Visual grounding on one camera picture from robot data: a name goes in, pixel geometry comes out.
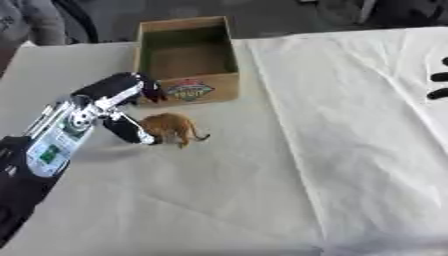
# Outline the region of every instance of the wrinkled cloth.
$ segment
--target wrinkled cloth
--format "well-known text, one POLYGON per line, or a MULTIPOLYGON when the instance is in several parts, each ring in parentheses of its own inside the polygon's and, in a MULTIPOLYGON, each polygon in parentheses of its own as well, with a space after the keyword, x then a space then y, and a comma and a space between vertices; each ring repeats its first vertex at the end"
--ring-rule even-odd
MULTIPOLYGON (((443 255, 448 100, 426 95, 445 86, 429 77, 446 71, 447 31, 233 41, 237 100, 127 109, 185 114, 209 140, 142 148, 98 128, 2 255, 443 255)), ((132 56, 22 48, 0 82, 0 134, 132 56)))
POLYGON ((51 0, 0 1, 0 46, 27 40, 37 45, 65 44, 64 21, 51 0))

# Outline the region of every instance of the robotic hand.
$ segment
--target robotic hand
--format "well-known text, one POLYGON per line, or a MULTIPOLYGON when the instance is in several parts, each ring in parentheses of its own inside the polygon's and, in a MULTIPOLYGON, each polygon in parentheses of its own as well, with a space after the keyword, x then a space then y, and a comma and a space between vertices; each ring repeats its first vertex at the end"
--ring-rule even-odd
POLYGON ((23 136, 0 141, 0 248, 48 195, 99 122, 129 143, 157 143, 118 109, 135 104, 141 94, 153 102, 166 100, 157 82, 144 75, 116 74, 48 105, 23 136))

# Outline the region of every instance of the floor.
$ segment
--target floor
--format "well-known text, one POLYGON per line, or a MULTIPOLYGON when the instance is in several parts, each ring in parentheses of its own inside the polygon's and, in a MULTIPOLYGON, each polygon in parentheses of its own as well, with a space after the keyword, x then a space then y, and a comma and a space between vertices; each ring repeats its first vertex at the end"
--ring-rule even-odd
MULTIPOLYGON (((140 21, 225 15, 234 38, 362 29, 298 0, 77 0, 94 20, 100 41, 133 41, 140 21)), ((85 41, 68 19, 70 35, 85 41)))

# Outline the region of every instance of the cardboard box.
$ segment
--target cardboard box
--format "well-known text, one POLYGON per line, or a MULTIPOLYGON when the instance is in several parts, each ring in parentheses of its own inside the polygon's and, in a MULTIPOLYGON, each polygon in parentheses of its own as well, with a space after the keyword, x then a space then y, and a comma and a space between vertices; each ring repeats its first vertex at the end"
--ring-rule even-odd
MULTIPOLYGON (((238 66, 225 17, 141 23, 134 64, 167 93, 168 101, 157 106, 238 97, 238 66)), ((143 97, 139 104, 155 105, 143 97)))

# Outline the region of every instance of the box label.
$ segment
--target box label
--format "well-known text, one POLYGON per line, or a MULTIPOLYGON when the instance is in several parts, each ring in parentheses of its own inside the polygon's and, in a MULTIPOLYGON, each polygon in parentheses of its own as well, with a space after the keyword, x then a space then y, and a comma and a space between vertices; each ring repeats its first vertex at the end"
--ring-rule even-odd
POLYGON ((215 90, 197 79, 185 79, 181 83, 166 89, 166 94, 183 101, 194 101, 215 90))

